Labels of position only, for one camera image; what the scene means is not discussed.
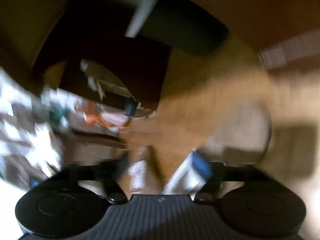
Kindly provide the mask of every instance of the black circular disc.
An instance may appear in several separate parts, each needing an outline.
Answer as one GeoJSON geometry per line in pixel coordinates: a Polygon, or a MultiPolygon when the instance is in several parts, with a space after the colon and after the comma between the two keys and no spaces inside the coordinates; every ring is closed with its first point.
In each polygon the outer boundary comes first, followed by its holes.
{"type": "Polygon", "coordinates": [[[103,199],[75,186],[50,192],[31,190],[18,201],[15,215],[25,233],[65,238],[93,227],[104,210],[103,199]]]}
{"type": "Polygon", "coordinates": [[[295,194],[246,193],[236,189],[219,201],[220,213],[229,225],[254,236],[276,237],[296,233],[306,207],[295,194]]]}

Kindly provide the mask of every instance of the ribbed black surface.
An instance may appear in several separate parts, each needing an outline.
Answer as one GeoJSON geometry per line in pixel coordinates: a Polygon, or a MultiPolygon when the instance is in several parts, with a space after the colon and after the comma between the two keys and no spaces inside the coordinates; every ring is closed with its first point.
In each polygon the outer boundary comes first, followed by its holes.
{"type": "MultiPolygon", "coordinates": [[[[39,240],[25,235],[21,240],[39,240]]],[[[215,209],[192,202],[189,195],[134,195],[127,204],[111,206],[101,221],[72,240],[245,240],[254,239],[226,226],[215,209]]],[[[285,240],[301,240],[289,236],[285,240]]]]}

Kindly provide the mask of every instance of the black round pad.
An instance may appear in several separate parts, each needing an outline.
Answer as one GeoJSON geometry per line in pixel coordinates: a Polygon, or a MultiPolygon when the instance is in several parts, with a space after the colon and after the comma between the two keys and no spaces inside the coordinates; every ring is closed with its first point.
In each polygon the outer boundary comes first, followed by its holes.
{"type": "Polygon", "coordinates": [[[31,190],[15,208],[16,218],[25,233],[51,238],[78,235],[93,227],[103,213],[103,200],[79,186],[51,192],[31,190]]]}
{"type": "Polygon", "coordinates": [[[285,236],[300,228],[306,207],[297,195],[241,191],[230,191],[219,201],[221,216],[231,227],[262,237],[285,236]]]}

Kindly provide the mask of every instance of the wooden floor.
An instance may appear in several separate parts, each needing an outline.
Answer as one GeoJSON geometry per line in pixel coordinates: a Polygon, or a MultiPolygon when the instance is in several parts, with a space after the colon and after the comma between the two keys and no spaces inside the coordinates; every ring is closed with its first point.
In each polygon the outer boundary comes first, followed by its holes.
{"type": "MultiPolygon", "coordinates": [[[[300,234],[319,239],[320,71],[274,78],[232,34],[207,57],[173,49],[158,111],[133,120],[121,137],[132,155],[140,146],[154,147],[166,183],[228,111],[246,101],[264,104],[272,118],[271,143],[260,168],[305,201],[308,215],[300,234]]],[[[128,185],[125,174],[121,186],[129,195],[128,185]]]]}

